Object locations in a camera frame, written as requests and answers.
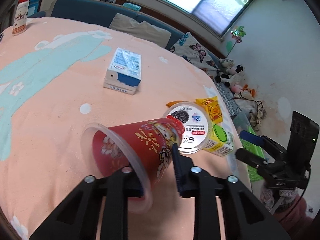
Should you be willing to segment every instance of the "window frame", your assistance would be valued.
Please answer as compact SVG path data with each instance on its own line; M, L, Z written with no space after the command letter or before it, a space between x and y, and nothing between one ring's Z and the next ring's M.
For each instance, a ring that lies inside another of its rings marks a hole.
M174 8L178 8L179 10L181 10L184 14L188 15L191 19L193 19L194 21L198 22L199 24L203 25L206 27L206 29L209 29L213 34L215 34L215 36L220 39L220 41L222 42L224 40L224 36L228 33L228 31L230 30L230 28L234 25L234 23L238 20L238 18L244 13L244 11L252 4L252 2L254 0L248 0L248 2L242 7L242 9L236 14L236 16L232 19L232 21L229 23L229 25L224 29L222 34L217 33L213 28L211 28L207 23L205 23L204 21L202 21L200 18L198 18L197 16L195 16L193 14L193 12L196 10L196 8L201 4L201 2L203 0L200 0L198 2L198 4L196 5L196 7L192 10L191 13L189 13L188 11L184 10L183 8L177 6L176 4L168 1L168 0L160 0L165 4L168 4L169 6L172 6Z

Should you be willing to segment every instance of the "pink tablecloth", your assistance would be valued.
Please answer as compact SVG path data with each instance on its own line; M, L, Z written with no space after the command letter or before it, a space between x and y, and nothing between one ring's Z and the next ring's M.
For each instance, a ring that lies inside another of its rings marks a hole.
M212 80L182 57L98 25L59 18L28 20L0 43L0 206L22 239L28 237L89 174L80 137L90 122L115 126L159 118L166 103L218 95L224 119L241 143ZM131 96L103 88L120 47L142 55L142 81ZM225 158L199 151L194 163L212 175L231 172ZM243 170L243 181L248 176ZM172 165L143 215L129 215L130 239L192 239L194 200L180 199Z

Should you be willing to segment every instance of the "orange checkered pattern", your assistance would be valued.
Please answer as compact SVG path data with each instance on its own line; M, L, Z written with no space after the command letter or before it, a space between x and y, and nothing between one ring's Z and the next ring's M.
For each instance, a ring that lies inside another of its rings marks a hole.
M22 26L20 26L18 28L13 28L12 29L12 34L17 34L17 33L21 32L21 31L23 31L26 28L26 25L27 24L24 24L24 25L22 25Z

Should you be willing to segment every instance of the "white bottle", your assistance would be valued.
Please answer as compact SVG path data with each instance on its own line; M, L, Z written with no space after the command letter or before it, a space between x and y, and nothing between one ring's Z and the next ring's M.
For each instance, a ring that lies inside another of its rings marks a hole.
M19 0L16 14L14 16L12 35L23 33L27 29L29 0Z

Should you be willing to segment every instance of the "silver screw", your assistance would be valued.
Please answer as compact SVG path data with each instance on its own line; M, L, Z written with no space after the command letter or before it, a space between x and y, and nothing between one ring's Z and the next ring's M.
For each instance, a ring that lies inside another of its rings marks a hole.
M236 183L238 182L238 178L236 176L229 176L228 181L231 183Z
M193 173L199 173L202 171L202 169L200 167L197 167L197 166L193 166L191 169L190 169Z
M86 182L86 183L92 183L92 182L94 182L95 181L95 177L94 176L86 176L85 178L84 178L84 182Z
M131 167L123 167L121 170L123 173L130 173L132 171Z

